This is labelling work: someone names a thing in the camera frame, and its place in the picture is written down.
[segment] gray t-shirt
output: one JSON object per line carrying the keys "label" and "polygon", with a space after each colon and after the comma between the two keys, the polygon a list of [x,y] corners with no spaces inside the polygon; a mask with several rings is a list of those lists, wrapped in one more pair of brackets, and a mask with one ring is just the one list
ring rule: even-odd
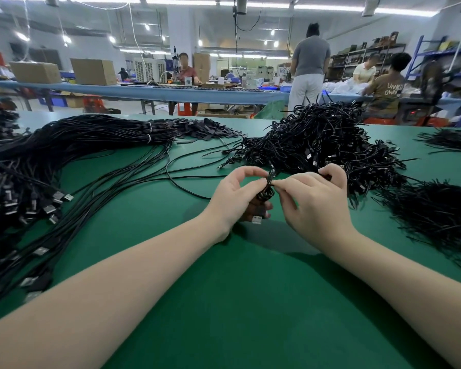
{"label": "gray t-shirt", "polygon": [[324,74],[324,60],[331,56],[329,44],[319,36],[310,36],[297,44],[292,59],[297,60],[295,76]]}

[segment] blue metal rack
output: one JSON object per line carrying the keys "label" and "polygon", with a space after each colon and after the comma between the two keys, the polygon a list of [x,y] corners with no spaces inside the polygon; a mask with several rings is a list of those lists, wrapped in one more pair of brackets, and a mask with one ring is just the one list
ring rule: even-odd
{"label": "blue metal rack", "polygon": [[[430,50],[428,52],[420,52],[420,47],[421,47],[421,45],[423,43],[439,43],[439,44],[441,44],[441,43],[443,43],[444,41],[447,40],[447,36],[444,36],[441,40],[424,40],[423,38],[424,38],[424,35],[420,36],[420,38],[418,39],[418,43],[417,43],[417,46],[415,48],[415,54],[413,55],[413,59],[410,62],[410,65],[408,66],[408,71],[407,71],[406,76],[405,76],[406,79],[408,79],[410,77],[418,77],[418,76],[420,76],[420,73],[413,74],[412,72],[416,68],[420,67],[423,63],[425,63],[427,57],[429,57],[429,58],[437,58],[437,57],[441,57],[441,56],[444,56],[444,55],[454,55],[456,53],[456,49],[448,49],[448,50],[441,50],[441,51]],[[417,66],[413,67],[413,65],[415,63],[415,60],[418,57],[424,57],[424,60],[421,63],[419,63]],[[454,77],[455,78],[461,78],[461,72],[457,73],[457,74],[454,74]]]}

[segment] hand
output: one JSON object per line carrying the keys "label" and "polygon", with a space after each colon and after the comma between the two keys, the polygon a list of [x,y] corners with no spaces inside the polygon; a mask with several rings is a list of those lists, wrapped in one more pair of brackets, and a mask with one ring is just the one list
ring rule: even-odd
{"label": "hand", "polygon": [[[252,181],[241,187],[240,183],[246,177],[259,176],[263,179]],[[262,215],[265,211],[273,208],[271,202],[261,202],[256,199],[256,195],[266,186],[268,172],[260,167],[238,167],[220,181],[217,189],[213,193],[210,203],[203,211],[202,215],[207,220],[215,222],[221,226],[223,240],[232,226],[238,221],[251,221],[254,215]]]}
{"label": "hand", "polygon": [[287,223],[322,252],[356,233],[347,203],[347,175],[336,164],[319,169],[331,182],[313,172],[297,173],[272,184],[280,195]]}

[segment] brown t-shirt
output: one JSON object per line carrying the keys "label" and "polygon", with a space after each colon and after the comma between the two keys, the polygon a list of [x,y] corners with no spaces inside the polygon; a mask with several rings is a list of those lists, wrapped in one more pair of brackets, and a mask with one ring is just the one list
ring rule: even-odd
{"label": "brown t-shirt", "polygon": [[372,83],[374,100],[367,106],[367,112],[371,116],[395,117],[405,82],[401,74],[385,74],[375,79]]}
{"label": "brown t-shirt", "polygon": [[185,70],[183,70],[183,68],[181,68],[181,72],[177,73],[177,79],[179,81],[184,82],[184,77],[185,76],[191,76],[191,79],[194,80],[194,78],[198,76],[197,70],[195,70],[193,67],[190,67],[190,66],[188,66]]}

